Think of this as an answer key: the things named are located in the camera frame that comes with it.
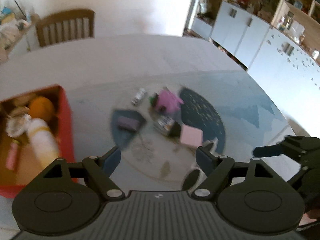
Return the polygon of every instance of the purple eraser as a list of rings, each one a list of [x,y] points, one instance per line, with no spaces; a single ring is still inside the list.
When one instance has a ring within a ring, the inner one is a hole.
[[[136,119],[120,116],[117,119],[117,125],[120,129],[137,132],[140,128],[140,122]]]

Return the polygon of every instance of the dark green circle print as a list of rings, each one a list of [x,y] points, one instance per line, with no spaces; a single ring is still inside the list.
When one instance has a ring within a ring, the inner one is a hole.
[[[183,100],[182,122],[201,129],[203,141],[217,138],[219,141],[216,152],[221,154],[226,143],[226,132],[217,111],[206,99],[191,89],[183,88],[179,97]]]

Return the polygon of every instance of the red box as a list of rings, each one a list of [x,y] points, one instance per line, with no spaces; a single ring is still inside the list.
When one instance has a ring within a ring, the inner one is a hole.
[[[0,103],[4,110],[9,113],[15,107],[13,105],[13,100],[15,98],[30,93],[44,96],[53,103],[56,110],[56,117],[54,117],[48,125],[57,140],[60,155],[64,157],[68,163],[74,162],[71,109],[68,104],[66,93],[61,86],[53,85],[29,91]],[[19,141],[22,142],[22,147],[17,172],[6,169],[5,162],[12,138],[5,132],[5,126],[6,116],[2,113],[0,117],[0,195],[14,198],[42,171],[42,168],[40,167],[32,148],[28,144],[27,136],[24,134],[19,137]]]

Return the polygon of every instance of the orange ball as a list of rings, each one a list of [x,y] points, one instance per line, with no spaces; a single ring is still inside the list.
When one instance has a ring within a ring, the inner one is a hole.
[[[45,122],[49,122],[54,115],[53,103],[45,97],[37,97],[29,104],[29,115],[32,118],[40,118]]]

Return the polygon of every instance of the metal screw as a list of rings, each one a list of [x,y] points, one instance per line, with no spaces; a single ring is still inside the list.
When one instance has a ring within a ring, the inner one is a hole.
[[[195,191],[195,195],[198,197],[207,197],[210,195],[210,191],[205,188],[200,188]]]
[[[108,197],[120,197],[122,195],[122,191],[119,189],[110,189],[107,191]]]

